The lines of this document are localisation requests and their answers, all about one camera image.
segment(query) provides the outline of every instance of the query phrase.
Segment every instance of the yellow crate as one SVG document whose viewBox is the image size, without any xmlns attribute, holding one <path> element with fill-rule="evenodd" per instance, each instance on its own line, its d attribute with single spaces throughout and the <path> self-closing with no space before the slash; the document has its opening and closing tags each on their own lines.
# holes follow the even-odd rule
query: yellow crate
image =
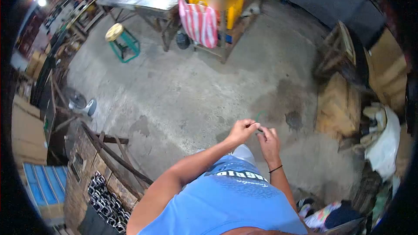
<svg viewBox="0 0 418 235">
<path fill-rule="evenodd" d="M 205 0 L 189 0 L 190 4 L 204 4 L 207 6 Z M 241 16 L 243 11 L 244 0 L 237 0 L 237 2 L 227 11 L 227 29 L 232 29 L 234 27 L 235 21 Z"/>
</svg>

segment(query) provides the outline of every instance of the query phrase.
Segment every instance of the light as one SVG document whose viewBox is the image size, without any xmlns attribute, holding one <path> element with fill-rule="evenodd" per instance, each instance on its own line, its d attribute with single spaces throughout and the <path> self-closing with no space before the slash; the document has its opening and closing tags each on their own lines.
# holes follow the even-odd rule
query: light
<svg viewBox="0 0 418 235">
<path fill-rule="evenodd" d="M 41 7 L 44 7 L 46 5 L 46 0 L 38 0 L 38 4 Z"/>
</svg>

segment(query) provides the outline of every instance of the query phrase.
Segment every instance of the chain link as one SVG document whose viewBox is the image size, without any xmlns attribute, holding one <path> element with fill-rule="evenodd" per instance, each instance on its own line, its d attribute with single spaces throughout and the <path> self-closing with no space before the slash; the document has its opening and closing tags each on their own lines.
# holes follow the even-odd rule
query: chain link
<svg viewBox="0 0 418 235">
<path fill-rule="evenodd" d="M 122 202 L 118 199 L 118 196 L 107 190 L 106 180 L 100 172 L 97 171 L 91 176 L 87 193 L 90 196 L 89 203 L 99 217 L 119 233 L 126 233 L 130 213 L 122 208 Z"/>
</svg>

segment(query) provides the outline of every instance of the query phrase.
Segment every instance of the green metal stool legs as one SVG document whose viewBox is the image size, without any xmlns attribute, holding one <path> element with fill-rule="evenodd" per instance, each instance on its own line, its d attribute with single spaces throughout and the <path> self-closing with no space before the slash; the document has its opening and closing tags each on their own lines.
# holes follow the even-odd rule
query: green metal stool legs
<svg viewBox="0 0 418 235">
<path fill-rule="evenodd" d="M 120 35 L 120 38 L 126 43 L 125 45 L 120 44 L 117 39 L 114 41 L 110 41 L 110 47 L 112 48 L 113 52 L 119 58 L 122 63 L 128 63 L 133 58 L 137 57 L 140 53 L 140 45 L 139 41 L 131 34 L 128 30 L 124 30 L 123 33 Z M 128 58 L 127 60 L 124 59 L 124 52 L 126 49 L 131 49 L 134 53 L 134 56 Z"/>
</svg>

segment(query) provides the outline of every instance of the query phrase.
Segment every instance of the green wire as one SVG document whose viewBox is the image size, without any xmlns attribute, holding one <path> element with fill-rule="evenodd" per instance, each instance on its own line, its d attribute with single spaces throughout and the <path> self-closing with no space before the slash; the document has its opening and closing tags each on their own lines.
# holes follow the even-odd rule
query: green wire
<svg viewBox="0 0 418 235">
<path fill-rule="evenodd" d="M 261 115 L 261 114 L 265 114 L 265 115 L 267 115 L 267 112 L 266 111 L 264 111 L 264 110 L 262 110 L 262 111 L 260 111 L 258 114 L 257 114 L 257 116 L 255 117 L 255 122 L 256 123 L 258 123 L 258 118 L 259 118 L 259 116 Z"/>
</svg>

